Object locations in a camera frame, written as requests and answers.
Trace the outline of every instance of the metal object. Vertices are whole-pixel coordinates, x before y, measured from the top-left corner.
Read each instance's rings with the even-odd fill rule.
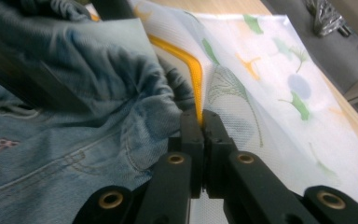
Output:
[[[123,202],[123,195],[116,191],[108,191],[100,197],[98,201],[99,205],[103,209],[111,209],[116,208]]]
[[[321,203],[333,209],[344,209],[346,204],[337,195],[321,190],[316,197]]]
[[[253,158],[252,156],[248,155],[248,154],[240,154],[238,156],[238,160],[240,162],[246,163],[246,164],[250,164],[252,162],[255,161],[255,158]]]
[[[343,26],[339,27],[338,31],[344,37],[348,37],[351,35],[351,33],[347,29],[345,29]]]
[[[185,158],[183,158],[182,156],[179,155],[171,155],[168,158],[168,162],[172,163],[172,164],[180,164],[185,160]]]

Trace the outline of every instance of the yellow fabric edge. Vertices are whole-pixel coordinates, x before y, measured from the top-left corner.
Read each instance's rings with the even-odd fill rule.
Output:
[[[148,35],[150,42],[169,52],[176,58],[180,59],[182,62],[184,62],[188,70],[190,71],[191,75],[191,82],[193,85],[193,91],[194,91],[194,99],[196,103],[196,113],[197,113],[197,120],[199,124],[202,124],[202,95],[201,95],[201,87],[202,87],[202,67],[200,62],[192,56],[191,54],[187,53],[183,49],[179,49],[175,45],[160,39],[153,35]]]
[[[96,15],[94,15],[94,14],[92,14],[92,13],[89,13],[90,15],[91,15],[91,19],[93,20],[93,21],[99,21],[100,20],[100,17],[99,16],[96,16]]]

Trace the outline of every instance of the denim fabric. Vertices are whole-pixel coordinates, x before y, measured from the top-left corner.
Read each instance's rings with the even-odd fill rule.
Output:
[[[69,21],[87,21],[89,12],[73,0],[21,0],[22,8],[31,14],[55,14]]]
[[[192,90],[138,21],[28,18],[16,6],[0,1],[0,63],[24,70],[0,69],[0,223],[71,223],[95,190],[150,178]],[[88,111],[33,107],[31,91]]]

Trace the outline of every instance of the denim seam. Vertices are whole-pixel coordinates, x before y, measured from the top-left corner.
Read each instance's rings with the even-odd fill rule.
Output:
[[[71,156],[71,158],[73,158],[73,157],[74,157],[75,155],[77,155],[77,154],[84,153],[85,150],[87,151],[87,150],[92,149],[92,147],[95,146],[95,144],[98,144],[99,142],[103,141],[105,138],[108,138],[108,137],[112,136],[112,135],[115,134],[115,133],[116,133],[116,132],[111,133],[111,134],[109,134],[109,135],[107,135],[107,136],[104,136],[103,138],[100,138],[100,139],[98,139],[97,141],[95,141],[95,142],[93,142],[93,143],[91,143],[91,144],[89,144],[89,145],[87,145],[87,146],[85,146],[85,147],[79,148],[79,149],[77,149],[77,150],[75,150],[75,151],[73,151],[73,152],[68,153],[68,154],[65,155],[65,156],[62,156],[62,157],[58,158],[58,159],[55,160],[55,161],[51,161],[50,163],[48,163],[48,164],[46,164],[46,165],[44,165],[44,166],[42,166],[42,167],[39,167],[38,169],[32,171],[31,173],[29,173],[29,174],[27,174],[27,175],[23,175],[23,176],[17,178],[16,180],[13,180],[13,181],[11,181],[11,182],[9,182],[9,183],[6,183],[6,184],[3,185],[3,186],[0,186],[0,192],[1,192],[1,191],[4,191],[4,190],[6,190],[6,189],[8,189],[8,188],[10,188],[10,187],[12,187],[12,186],[19,185],[20,183],[22,183],[22,182],[24,182],[24,181],[30,180],[30,179],[32,179],[33,177],[36,177],[37,175],[42,175],[45,170],[47,170],[48,168],[54,166],[54,165],[57,164],[57,163],[60,163],[60,162],[63,162],[63,161],[64,161],[64,162],[67,163],[67,164],[64,164],[59,170],[52,172],[50,175],[46,175],[46,176],[44,176],[44,177],[42,177],[42,178],[40,178],[40,179],[37,179],[34,183],[32,183],[32,184],[30,184],[30,185],[26,185],[26,186],[24,186],[24,188],[21,188],[21,189],[19,189],[19,190],[17,190],[17,191],[20,191],[20,190],[23,190],[23,189],[27,189],[28,186],[32,186],[33,184],[39,182],[40,180],[43,180],[43,179],[47,178],[48,176],[51,176],[51,175],[56,174],[58,171],[64,169],[65,167],[71,166],[71,165],[74,164],[74,163],[77,163],[77,162],[80,162],[80,161],[84,160],[86,157],[81,158],[81,159],[78,160],[78,161],[69,161],[69,163],[68,163],[68,160],[67,160],[67,159],[68,159],[69,156]]]
[[[31,186],[33,186],[33,185],[39,183],[41,180],[44,180],[44,179],[46,179],[46,178],[48,178],[48,177],[51,177],[51,176],[57,174],[58,172],[64,170],[65,168],[68,167],[68,165],[70,165],[70,164],[66,164],[66,165],[62,166],[61,168],[55,170],[54,172],[50,172],[50,173],[44,175],[42,178],[36,180],[36,181],[33,182],[32,184],[29,184],[29,185],[27,185],[27,186],[24,186],[24,188],[16,189],[16,191],[14,191],[14,192],[10,192],[10,194],[15,195],[15,194],[17,194],[18,192],[24,191],[25,189],[28,189],[28,188],[30,188]],[[0,199],[3,198],[3,197],[6,197],[6,194],[0,194]]]
[[[51,120],[55,115],[56,112],[54,111],[47,111],[44,109],[38,109],[36,110],[37,115],[36,116],[32,116],[31,118],[17,118],[17,117],[13,117],[13,116],[5,116],[5,115],[1,115],[0,117],[2,118],[10,118],[10,119],[17,119],[17,120],[24,120],[24,121],[31,121],[31,122],[48,122],[49,120]]]
[[[10,113],[7,114],[1,114],[0,113],[0,117],[9,117],[9,118],[13,118],[13,119],[35,119],[36,117],[38,117],[39,115],[42,114],[42,110],[35,110],[34,109],[34,114],[30,115],[30,116],[26,116],[26,117],[21,117],[21,116],[16,116],[16,115],[12,115]]]
[[[144,172],[147,171],[148,169],[142,169],[140,167],[138,167],[136,165],[136,162],[133,160],[132,156],[131,156],[131,148],[129,146],[129,137],[128,137],[128,129],[124,128],[124,133],[123,133],[126,137],[124,138],[124,145],[126,148],[126,155],[127,155],[127,159],[130,162],[130,165],[132,166],[133,169],[135,169],[138,172]]]
[[[101,175],[100,171],[108,166],[108,165],[105,165],[105,166],[100,166],[100,167],[92,167],[92,166],[88,166],[88,165],[83,165],[80,163],[82,160],[75,161],[74,163],[71,163],[71,167],[74,168],[75,170],[77,170],[78,172],[87,174],[87,175]]]
[[[84,165],[84,164],[81,164],[80,162],[83,161],[83,159],[86,158],[86,155],[85,155],[85,152],[88,151],[88,150],[92,150],[92,146],[94,146],[95,144],[97,143],[100,143],[104,140],[106,140],[107,138],[111,137],[112,135],[116,134],[119,130],[117,130],[116,132],[113,132],[113,133],[110,133],[102,138],[100,138],[99,140],[95,141],[94,143],[88,145],[87,147],[83,147],[81,149],[78,150],[78,153],[81,153],[83,155],[82,159],[81,160],[78,160],[78,161],[75,161],[75,162],[72,162],[71,163],[71,167],[74,168],[75,170],[77,170],[78,172],[81,172],[81,173],[84,173],[84,174],[87,174],[87,175],[93,175],[93,174],[90,174],[89,172],[86,172],[86,171],[82,171],[81,168],[86,168],[86,169],[91,169],[91,170],[94,170],[94,171],[98,171],[98,170],[101,170],[103,169],[105,166],[102,166],[102,167],[91,167],[91,166],[87,166],[87,165]],[[69,158],[72,159],[75,155],[68,155],[65,157],[66,160],[68,160]]]

